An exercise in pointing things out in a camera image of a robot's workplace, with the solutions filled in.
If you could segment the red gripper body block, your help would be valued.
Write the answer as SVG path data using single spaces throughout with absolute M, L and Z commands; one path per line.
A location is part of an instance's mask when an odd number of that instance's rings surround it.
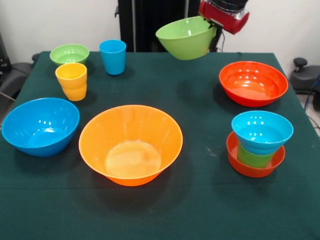
M 248 0 L 201 0 L 198 13 L 215 22 L 230 34 L 237 34 L 247 23 L 250 13 L 245 9 Z

